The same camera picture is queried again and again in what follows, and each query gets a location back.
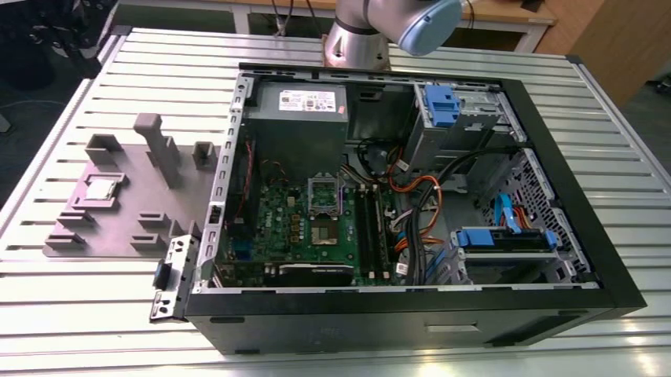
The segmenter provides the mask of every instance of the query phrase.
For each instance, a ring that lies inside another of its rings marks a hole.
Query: ram slot
[[[372,256],[372,268],[375,277],[381,277],[381,255],[380,255],[380,221],[377,204],[375,202],[376,190],[365,193],[365,219],[368,220],[369,232],[369,253]]]
[[[380,264],[381,264],[381,274],[384,278],[389,277],[389,250],[388,250],[388,245],[391,242],[388,235],[389,233],[387,232],[387,226],[384,224],[384,201],[381,197],[381,191],[377,189],[375,191],[375,205],[377,207],[377,232],[380,233],[380,252],[377,255],[380,256]]]
[[[359,249],[359,270],[363,277],[368,277],[371,272],[369,230],[365,212],[365,194],[357,192],[355,194],[356,247]]]

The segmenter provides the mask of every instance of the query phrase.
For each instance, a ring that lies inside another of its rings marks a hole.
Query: red cable
[[[249,146],[249,141],[245,141],[244,144],[247,146],[247,154],[249,158],[247,163],[247,176],[244,178],[243,200],[240,200],[240,205],[237,206],[237,211],[235,213],[235,217],[232,218],[233,221],[240,215],[240,212],[243,212],[244,197],[247,196],[247,191],[249,190],[249,181],[252,180],[252,147]]]

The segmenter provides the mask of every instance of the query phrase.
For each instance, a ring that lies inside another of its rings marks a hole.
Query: power supply label
[[[336,112],[336,92],[283,90],[280,110],[287,112]]]

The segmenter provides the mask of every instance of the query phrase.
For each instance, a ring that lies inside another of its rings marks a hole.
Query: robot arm
[[[461,0],[339,0],[325,40],[332,67],[385,69],[391,39],[411,55],[436,50],[461,19]]]

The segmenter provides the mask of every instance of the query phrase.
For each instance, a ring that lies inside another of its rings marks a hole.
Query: slotted metal tabletop
[[[42,240],[92,134],[142,144],[134,114],[156,112],[179,145],[220,143],[237,63],[320,65],[320,41],[134,29],[110,37],[100,58],[102,72],[81,83],[0,212],[0,373],[668,375],[669,179],[580,65],[547,55],[391,50],[396,71],[524,82],[648,307],[529,347],[224,357],[191,324],[149,324],[154,261],[49,260]]]

